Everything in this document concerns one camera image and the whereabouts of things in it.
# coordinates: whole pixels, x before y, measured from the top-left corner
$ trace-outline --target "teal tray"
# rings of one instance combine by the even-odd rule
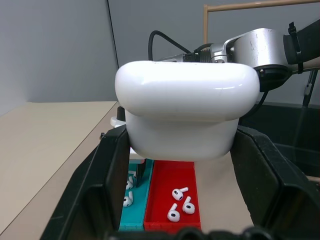
[[[147,207],[149,187],[151,182],[154,161],[146,160],[145,171],[141,179],[139,187],[134,187],[125,191],[125,195],[129,196],[129,191],[133,193],[133,203],[129,207],[122,208],[119,231],[143,231],[145,211]],[[137,164],[129,164],[129,171],[136,171]]]

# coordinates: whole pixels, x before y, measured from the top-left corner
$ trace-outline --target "wooden frame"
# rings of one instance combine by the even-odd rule
[[[219,6],[203,6],[203,43],[208,42],[208,14],[212,12],[231,11],[231,10],[242,10],[242,9],[258,9],[298,4],[311,4],[318,3],[320,0],[271,0],[271,1],[256,1],[247,2],[240,4],[227,4]]]

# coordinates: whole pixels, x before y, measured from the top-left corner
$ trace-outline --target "red tray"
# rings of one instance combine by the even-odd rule
[[[184,187],[188,187],[189,191],[183,193],[181,201],[175,200],[172,197],[172,190]],[[191,197],[190,202],[195,206],[194,214],[186,214],[182,211],[187,196]],[[180,213],[179,222],[171,222],[167,219],[168,211],[174,203],[178,205],[176,210]],[[155,161],[143,225],[145,231],[165,231],[168,233],[176,233],[184,227],[194,227],[201,230],[193,162]]]

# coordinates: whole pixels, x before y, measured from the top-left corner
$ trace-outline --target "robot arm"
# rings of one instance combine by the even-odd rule
[[[259,28],[233,37],[208,49],[160,59],[165,62],[237,63],[254,68],[260,80],[260,92],[276,89],[292,74],[320,68],[320,20],[289,34]]]

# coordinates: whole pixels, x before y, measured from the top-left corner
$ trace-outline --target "gray wall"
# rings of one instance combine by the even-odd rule
[[[105,0],[0,1],[0,115],[31,102],[116,100]]]
[[[204,4],[245,2],[250,0],[109,0],[119,65],[148,59],[148,39],[153,30],[162,31],[193,51],[203,43]],[[319,3],[214,12],[209,14],[208,41],[223,43],[258,28],[288,34],[290,22],[294,21],[297,29],[301,29],[318,18]],[[180,53],[164,39],[154,38],[154,59]],[[301,106],[308,76],[309,73],[292,76],[282,87],[270,91],[266,102]],[[313,104],[319,105],[319,97]]]

